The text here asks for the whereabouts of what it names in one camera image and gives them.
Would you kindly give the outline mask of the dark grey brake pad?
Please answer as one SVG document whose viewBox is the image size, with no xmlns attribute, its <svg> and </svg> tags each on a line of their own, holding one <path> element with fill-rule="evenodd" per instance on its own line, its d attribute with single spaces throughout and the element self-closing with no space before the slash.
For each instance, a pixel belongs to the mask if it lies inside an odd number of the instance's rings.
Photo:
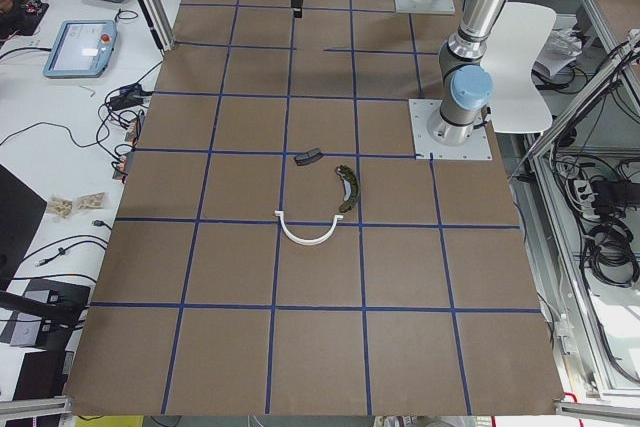
<svg viewBox="0 0 640 427">
<path fill-rule="evenodd" d="M 297 166 L 308 166 L 319 161 L 324 156 L 320 148 L 313 148 L 306 152 L 302 152 L 294 156 L 294 162 Z"/>
</svg>

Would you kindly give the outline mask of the olive green brake shoe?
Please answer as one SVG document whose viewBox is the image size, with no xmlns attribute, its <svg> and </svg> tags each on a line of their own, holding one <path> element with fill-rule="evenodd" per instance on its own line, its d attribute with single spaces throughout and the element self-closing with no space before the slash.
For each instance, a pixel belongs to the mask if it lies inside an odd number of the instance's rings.
<svg viewBox="0 0 640 427">
<path fill-rule="evenodd" d="M 345 214 L 352 211 L 360 199 L 360 181 L 354 170 L 347 165 L 338 165 L 335 172 L 341 179 L 344 188 L 343 201 L 338 207 L 338 212 L 340 214 Z"/>
</svg>

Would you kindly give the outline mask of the near blue teach pendant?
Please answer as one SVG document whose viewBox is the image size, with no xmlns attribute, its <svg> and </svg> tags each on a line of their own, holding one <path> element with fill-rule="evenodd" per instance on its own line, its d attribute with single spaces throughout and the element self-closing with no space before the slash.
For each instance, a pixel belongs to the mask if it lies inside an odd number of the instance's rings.
<svg viewBox="0 0 640 427">
<path fill-rule="evenodd" d="M 64 21 L 43 69 L 47 78 L 97 78 L 116 45 L 114 20 Z"/>
</svg>

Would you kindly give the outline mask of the white plastic chair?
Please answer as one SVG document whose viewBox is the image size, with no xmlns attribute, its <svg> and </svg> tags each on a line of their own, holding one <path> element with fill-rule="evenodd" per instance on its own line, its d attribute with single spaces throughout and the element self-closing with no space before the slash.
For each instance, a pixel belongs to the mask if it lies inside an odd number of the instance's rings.
<svg viewBox="0 0 640 427">
<path fill-rule="evenodd" d="M 494 84 L 489 107 L 495 132 L 541 133 L 551 126 L 551 113 L 531 70 L 555 20 L 552 9 L 536 4 L 508 2 L 502 9 L 481 61 Z"/>
</svg>

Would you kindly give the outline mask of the white curved plastic bracket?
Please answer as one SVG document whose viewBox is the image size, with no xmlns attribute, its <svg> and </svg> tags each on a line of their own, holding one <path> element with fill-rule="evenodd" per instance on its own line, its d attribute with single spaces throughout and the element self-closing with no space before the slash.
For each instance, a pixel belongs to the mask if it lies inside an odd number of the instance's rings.
<svg viewBox="0 0 640 427">
<path fill-rule="evenodd" d="M 324 230 L 320 230 L 320 225 L 294 226 L 289 223 L 289 218 L 283 210 L 275 210 L 273 216 L 282 235 L 289 242 L 302 247 L 316 247 L 325 244 L 333 239 L 338 231 L 347 227 L 342 214 L 334 214 L 329 223 L 324 225 Z"/>
</svg>

